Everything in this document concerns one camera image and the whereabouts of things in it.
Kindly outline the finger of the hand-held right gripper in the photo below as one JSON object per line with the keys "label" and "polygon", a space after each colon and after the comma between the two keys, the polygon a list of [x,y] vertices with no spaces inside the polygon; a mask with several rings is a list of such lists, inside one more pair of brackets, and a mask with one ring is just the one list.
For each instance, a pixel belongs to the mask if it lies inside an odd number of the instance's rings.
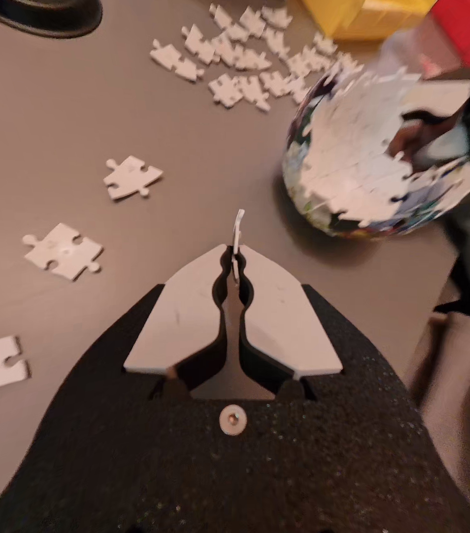
{"label": "finger of the hand-held right gripper", "polygon": [[399,79],[399,117],[402,126],[443,123],[460,112],[469,99],[470,79]]}
{"label": "finger of the hand-held right gripper", "polygon": [[413,208],[451,210],[470,193],[470,162],[449,162],[414,175],[410,183]]}

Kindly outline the yellow box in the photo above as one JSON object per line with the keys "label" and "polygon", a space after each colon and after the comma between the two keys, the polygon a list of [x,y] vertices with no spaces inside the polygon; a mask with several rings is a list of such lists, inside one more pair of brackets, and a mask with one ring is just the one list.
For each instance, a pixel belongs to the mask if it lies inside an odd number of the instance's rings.
{"label": "yellow box", "polygon": [[302,1],[318,28],[336,41],[381,41],[418,26],[436,1]]}

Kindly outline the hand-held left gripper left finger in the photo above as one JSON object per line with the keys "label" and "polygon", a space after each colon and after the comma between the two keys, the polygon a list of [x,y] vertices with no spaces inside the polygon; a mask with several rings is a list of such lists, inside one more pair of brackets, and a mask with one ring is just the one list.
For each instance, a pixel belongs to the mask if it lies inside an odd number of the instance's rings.
{"label": "hand-held left gripper left finger", "polygon": [[164,284],[124,363],[130,373],[181,380],[192,391],[227,358],[223,303],[231,248],[220,244],[188,263]]}

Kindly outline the clear plastic bag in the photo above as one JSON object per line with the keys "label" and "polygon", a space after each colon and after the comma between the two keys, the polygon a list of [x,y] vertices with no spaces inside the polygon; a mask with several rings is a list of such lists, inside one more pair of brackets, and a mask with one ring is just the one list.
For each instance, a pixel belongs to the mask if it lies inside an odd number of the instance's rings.
{"label": "clear plastic bag", "polygon": [[461,59],[444,30],[426,16],[417,26],[398,30],[382,44],[375,72],[394,74],[401,68],[424,78],[438,76],[461,67]]}

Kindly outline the colourful puzzle ball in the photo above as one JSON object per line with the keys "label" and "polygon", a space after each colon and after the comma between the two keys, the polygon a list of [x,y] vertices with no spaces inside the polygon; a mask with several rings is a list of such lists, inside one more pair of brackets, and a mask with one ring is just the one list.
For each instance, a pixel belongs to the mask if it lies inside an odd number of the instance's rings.
{"label": "colourful puzzle ball", "polygon": [[452,210],[413,208],[410,183],[432,166],[470,162],[464,145],[426,159],[427,169],[417,172],[402,150],[388,152],[406,127],[399,117],[400,78],[422,80],[406,68],[389,76],[365,72],[348,90],[342,83],[324,88],[321,79],[296,115],[283,159],[285,188],[298,213],[329,236],[409,233]]}

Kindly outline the pile of puzzle pieces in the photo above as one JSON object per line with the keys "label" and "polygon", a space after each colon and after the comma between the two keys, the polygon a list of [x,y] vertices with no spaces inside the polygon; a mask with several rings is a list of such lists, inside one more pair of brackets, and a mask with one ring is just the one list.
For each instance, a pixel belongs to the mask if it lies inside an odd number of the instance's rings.
{"label": "pile of puzzle pieces", "polygon": [[207,39],[196,24],[182,27],[183,46],[188,57],[173,44],[153,41],[150,58],[179,78],[197,84],[205,68],[223,64],[228,72],[208,83],[216,104],[233,108],[245,100],[262,112],[269,112],[268,98],[290,97],[300,105],[310,93],[307,77],[323,76],[323,87],[345,84],[348,90],[364,75],[365,67],[350,53],[338,51],[335,42],[316,32],[309,45],[290,55],[285,32],[293,16],[285,4],[247,6],[238,21],[220,4],[212,3],[209,13],[220,33]]}

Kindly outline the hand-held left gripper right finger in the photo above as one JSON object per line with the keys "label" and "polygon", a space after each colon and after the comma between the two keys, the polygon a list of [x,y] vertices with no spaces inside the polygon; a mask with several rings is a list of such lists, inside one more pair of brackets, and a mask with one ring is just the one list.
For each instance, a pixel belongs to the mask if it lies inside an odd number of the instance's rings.
{"label": "hand-held left gripper right finger", "polygon": [[247,245],[238,249],[239,361],[272,394],[286,381],[339,374],[338,354],[302,284]]}

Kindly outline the person's grey clothing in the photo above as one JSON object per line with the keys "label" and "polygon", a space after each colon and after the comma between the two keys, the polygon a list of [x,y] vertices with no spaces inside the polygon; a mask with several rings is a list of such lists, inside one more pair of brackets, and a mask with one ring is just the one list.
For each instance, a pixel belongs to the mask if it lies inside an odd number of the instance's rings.
{"label": "person's grey clothing", "polygon": [[446,469],[470,503],[470,316],[434,312],[402,381]]}

